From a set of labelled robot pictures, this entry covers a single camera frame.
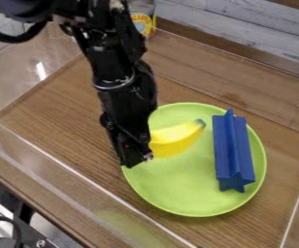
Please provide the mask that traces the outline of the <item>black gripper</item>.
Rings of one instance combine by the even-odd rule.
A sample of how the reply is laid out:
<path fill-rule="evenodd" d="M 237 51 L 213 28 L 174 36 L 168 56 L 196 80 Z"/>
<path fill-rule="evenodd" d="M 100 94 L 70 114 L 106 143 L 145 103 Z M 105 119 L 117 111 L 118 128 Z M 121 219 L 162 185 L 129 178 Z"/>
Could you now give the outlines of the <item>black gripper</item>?
<path fill-rule="evenodd" d="M 105 112 L 101 125 L 110 140 L 117 141 L 121 165 L 132 169 L 153 158 L 149 119 L 157 109 L 158 91 L 149 63 L 141 60 L 136 64 L 136 75 L 129 84 L 97 89 Z"/>

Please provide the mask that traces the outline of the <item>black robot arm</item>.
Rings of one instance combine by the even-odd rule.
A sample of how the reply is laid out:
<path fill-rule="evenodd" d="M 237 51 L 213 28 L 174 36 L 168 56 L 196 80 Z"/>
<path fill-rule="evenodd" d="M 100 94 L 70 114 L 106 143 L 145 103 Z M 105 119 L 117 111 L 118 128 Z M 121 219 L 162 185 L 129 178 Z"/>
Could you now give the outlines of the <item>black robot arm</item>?
<path fill-rule="evenodd" d="M 150 115 L 158 107 L 158 91 L 144 60 L 146 37 L 128 0 L 0 0 L 0 14 L 32 25 L 18 36 L 0 32 L 2 43 L 28 42 L 50 22 L 76 39 L 93 69 L 101 123 L 121 165 L 133 168 L 150 160 Z"/>

